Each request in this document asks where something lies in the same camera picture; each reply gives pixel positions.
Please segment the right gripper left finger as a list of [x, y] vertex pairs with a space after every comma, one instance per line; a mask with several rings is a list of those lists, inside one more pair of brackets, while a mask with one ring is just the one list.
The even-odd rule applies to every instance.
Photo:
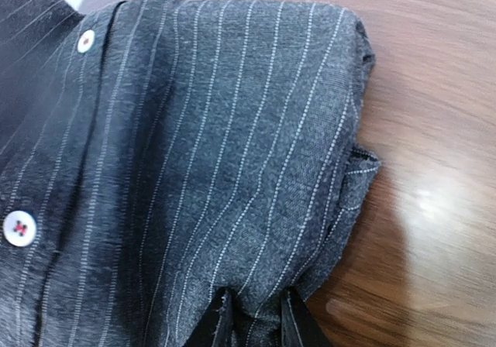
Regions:
[[185, 347], [231, 346], [232, 332], [232, 292], [217, 290], [205, 313], [185, 342]]

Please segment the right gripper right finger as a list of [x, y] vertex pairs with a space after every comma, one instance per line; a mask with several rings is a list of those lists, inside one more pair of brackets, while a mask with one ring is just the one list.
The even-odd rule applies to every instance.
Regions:
[[329, 340], [294, 288], [281, 295], [281, 344], [290, 347], [329, 347]]

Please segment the black pinstriped long sleeve shirt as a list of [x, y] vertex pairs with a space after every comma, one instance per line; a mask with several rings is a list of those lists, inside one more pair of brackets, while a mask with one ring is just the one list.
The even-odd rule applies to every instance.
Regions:
[[1, 0], [1, 344], [185, 346], [230, 290], [231, 346], [283, 346], [380, 166], [374, 61], [336, 5]]

